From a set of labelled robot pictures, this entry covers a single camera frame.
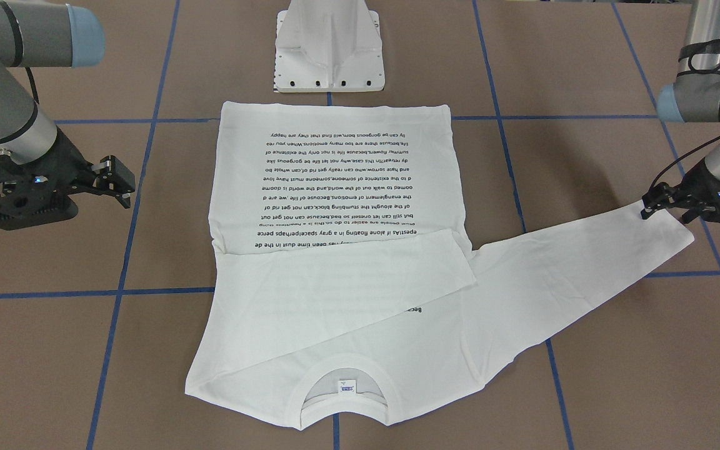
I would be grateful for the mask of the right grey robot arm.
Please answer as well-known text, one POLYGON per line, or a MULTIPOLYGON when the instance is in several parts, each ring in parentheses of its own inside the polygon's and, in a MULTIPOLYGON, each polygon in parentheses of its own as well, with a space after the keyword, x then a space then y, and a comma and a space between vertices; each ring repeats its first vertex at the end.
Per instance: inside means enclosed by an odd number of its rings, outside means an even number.
POLYGON ((43 1, 0 1, 0 229, 77 216, 72 194, 111 196, 131 207, 134 174, 117 157, 94 164, 43 111, 35 87, 11 68, 87 68, 104 57, 100 20, 89 9, 43 1))

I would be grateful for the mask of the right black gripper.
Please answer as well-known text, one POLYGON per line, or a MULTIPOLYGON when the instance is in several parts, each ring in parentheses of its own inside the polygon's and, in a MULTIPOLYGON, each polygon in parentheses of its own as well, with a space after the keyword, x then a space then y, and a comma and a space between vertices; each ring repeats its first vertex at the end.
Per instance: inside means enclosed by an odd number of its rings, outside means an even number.
POLYGON ((74 218, 78 207, 71 194, 79 187, 89 188, 95 196, 111 196, 129 209, 135 177, 115 156, 92 165, 61 130, 48 152, 32 162, 17 165, 0 156, 0 229, 13 231, 74 218))

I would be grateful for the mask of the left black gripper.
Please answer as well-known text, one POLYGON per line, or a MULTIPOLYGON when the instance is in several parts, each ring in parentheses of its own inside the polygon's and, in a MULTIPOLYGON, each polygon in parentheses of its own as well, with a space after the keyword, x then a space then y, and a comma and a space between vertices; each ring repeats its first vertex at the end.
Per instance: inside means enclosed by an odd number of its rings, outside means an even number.
POLYGON ((659 182, 647 191, 643 200, 642 219, 668 208, 683 208, 683 223, 697 218, 720 223, 720 180, 713 176, 703 162, 697 163, 683 177, 677 187, 659 182))

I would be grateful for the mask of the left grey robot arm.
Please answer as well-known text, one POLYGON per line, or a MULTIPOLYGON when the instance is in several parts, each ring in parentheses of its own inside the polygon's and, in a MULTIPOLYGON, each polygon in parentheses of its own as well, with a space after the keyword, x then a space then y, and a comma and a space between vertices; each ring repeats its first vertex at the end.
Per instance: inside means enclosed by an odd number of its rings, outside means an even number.
MULTIPOLYGON (((657 99, 664 122, 720 123, 720 1, 694 1, 686 40, 678 54, 674 83, 657 99)), ((686 172, 677 186, 655 179, 644 194, 641 216, 683 208, 682 222, 697 218, 720 223, 720 136, 709 140, 709 154, 686 172)))

